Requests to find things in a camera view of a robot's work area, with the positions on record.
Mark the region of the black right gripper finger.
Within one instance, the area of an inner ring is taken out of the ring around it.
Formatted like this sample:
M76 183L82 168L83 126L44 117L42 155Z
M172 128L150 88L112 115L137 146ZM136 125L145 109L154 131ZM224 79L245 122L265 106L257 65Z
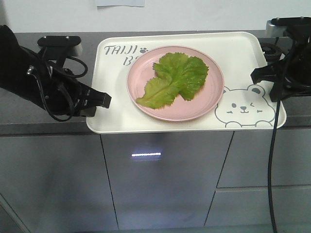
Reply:
M279 100L285 100L292 94L292 88L288 85L281 83L274 83L270 91L271 102L278 102Z
M250 76L253 84L258 84L262 81L280 83L282 71L283 62L275 62L268 64L265 67L254 69Z

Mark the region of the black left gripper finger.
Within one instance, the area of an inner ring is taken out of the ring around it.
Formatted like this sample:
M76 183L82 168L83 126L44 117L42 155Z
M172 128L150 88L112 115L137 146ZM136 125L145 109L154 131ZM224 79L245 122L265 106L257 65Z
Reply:
M81 117L94 117L96 113L96 106L82 107L80 110Z
M92 107L103 107L103 108L109 108L110 103L111 103L112 97L105 93L105 92L100 92L95 89L90 90L89 94L89 104Z

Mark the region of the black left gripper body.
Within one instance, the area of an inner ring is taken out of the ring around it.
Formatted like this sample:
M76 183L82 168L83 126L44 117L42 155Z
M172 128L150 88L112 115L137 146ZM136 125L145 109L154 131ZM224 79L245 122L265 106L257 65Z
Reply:
M31 62L31 102L41 107L51 117L79 117L82 107L89 104L91 87L77 81L87 73L87 65L80 74L48 62Z

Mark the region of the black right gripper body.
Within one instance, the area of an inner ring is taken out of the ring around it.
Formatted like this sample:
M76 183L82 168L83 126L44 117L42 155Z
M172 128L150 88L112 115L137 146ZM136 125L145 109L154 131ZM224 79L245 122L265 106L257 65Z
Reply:
M284 35L293 41L284 58L287 65L283 85L292 88L293 96L311 95L311 25L288 26Z

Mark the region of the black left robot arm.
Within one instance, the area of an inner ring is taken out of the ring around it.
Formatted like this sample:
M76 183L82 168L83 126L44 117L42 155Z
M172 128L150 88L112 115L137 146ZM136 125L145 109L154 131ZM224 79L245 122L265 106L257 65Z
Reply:
M108 109L111 96L78 81L87 65L77 58L78 36L45 36L38 53L20 46L11 29L0 27L0 86L31 101L57 121L60 116L93 117L97 107Z

